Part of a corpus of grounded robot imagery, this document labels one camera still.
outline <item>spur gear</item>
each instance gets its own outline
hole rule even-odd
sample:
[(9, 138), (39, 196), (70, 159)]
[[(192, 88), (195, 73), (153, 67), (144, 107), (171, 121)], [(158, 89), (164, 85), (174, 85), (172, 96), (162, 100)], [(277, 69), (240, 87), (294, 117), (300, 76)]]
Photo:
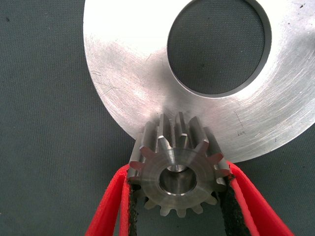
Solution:
[(146, 209), (159, 205), (162, 216), (174, 209), (185, 217), (187, 208), (201, 214), (202, 202), (217, 203), (212, 193), (225, 190), (223, 177), (229, 174), (223, 155), (209, 147), (199, 119), (186, 124), (182, 113), (174, 120), (162, 114), (159, 126), (147, 122), (129, 164), (128, 181), (141, 186), (134, 195), (148, 198)]

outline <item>red clamp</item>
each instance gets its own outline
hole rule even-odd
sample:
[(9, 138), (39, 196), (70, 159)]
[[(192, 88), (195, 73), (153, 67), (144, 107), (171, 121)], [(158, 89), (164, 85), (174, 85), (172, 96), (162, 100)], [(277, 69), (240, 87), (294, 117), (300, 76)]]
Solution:
[[(236, 165), (228, 162), (235, 179), (230, 182), (242, 210), (244, 222), (252, 236), (293, 236), (253, 183)], [(121, 167), (112, 180), (96, 210), (86, 236), (112, 236), (120, 207), (119, 236), (129, 235), (129, 165)]]

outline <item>gray fabric background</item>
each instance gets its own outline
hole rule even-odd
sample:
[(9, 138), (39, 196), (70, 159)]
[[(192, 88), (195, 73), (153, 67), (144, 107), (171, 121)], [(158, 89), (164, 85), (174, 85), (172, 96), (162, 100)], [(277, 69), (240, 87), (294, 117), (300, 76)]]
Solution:
[[(210, 2), (196, 8), (197, 20), (186, 19), (199, 38), (186, 34), (180, 40), (185, 27), (173, 31), (177, 42), (170, 42), (170, 58), (184, 83), (216, 93), (251, 74), (263, 41), (250, 8), (236, 0), (224, 1), (229, 10), (226, 3)], [(83, 12), (83, 0), (0, 2), (0, 236), (83, 235), (111, 177), (128, 162), (133, 139), (107, 113), (89, 77)], [(227, 23), (235, 25), (218, 29), (217, 18), (229, 14), (234, 20)], [(209, 20), (215, 24), (207, 26)], [(211, 34), (209, 27), (226, 33)], [(205, 53), (199, 57), (198, 50)], [(192, 73), (198, 65), (202, 70)], [(238, 163), (300, 236), (315, 232), (314, 141), (312, 126), (284, 147)], [(225, 235), (219, 206), (204, 208), (202, 215), (188, 211), (179, 219), (139, 204), (138, 235)]]

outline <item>disc hole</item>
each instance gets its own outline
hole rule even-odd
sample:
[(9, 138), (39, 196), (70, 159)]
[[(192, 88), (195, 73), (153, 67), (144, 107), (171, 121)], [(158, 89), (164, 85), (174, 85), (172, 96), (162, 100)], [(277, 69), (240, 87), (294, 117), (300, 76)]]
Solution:
[[(259, 5), (254, 0), (248, 2), (256, 8)], [(178, 15), (167, 52), (173, 73), (182, 84), (195, 92), (221, 94), (259, 73), (256, 70), (263, 67), (259, 63), (265, 47), (263, 17), (259, 15), (265, 13), (260, 7), (258, 14), (248, 2), (196, 0)]]

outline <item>washer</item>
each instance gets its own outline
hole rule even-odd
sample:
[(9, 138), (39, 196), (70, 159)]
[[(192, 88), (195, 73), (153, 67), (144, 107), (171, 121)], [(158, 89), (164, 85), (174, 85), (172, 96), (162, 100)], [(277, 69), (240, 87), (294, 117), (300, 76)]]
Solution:
[(174, 75), (168, 34), (190, 3), (86, 0), (84, 44), (95, 88), (133, 138), (159, 114), (198, 116), (225, 158), (245, 161), (295, 138), (315, 122), (315, 1), (248, 0), (265, 47), (256, 71), (227, 93), (201, 94)]

